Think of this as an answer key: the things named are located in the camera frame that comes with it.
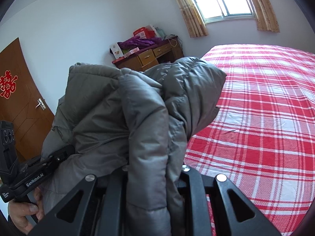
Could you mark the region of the person left hand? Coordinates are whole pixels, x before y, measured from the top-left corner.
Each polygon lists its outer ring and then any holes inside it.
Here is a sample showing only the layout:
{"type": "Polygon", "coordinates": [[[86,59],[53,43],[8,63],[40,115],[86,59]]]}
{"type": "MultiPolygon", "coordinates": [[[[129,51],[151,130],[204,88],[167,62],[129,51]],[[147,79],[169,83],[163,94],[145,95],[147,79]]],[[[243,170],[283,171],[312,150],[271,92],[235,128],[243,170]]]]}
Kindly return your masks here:
{"type": "Polygon", "coordinates": [[[14,226],[23,234],[27,235],[32,229],[33,225],[27,220],[26,216],[35,215],[38,221],[42,220],[45,216],[43,208],[43,196],[39,187],[33,192],[36,204],[26,202],[16,202],[11,200],[8,203],[8,214],[14,226]]]}

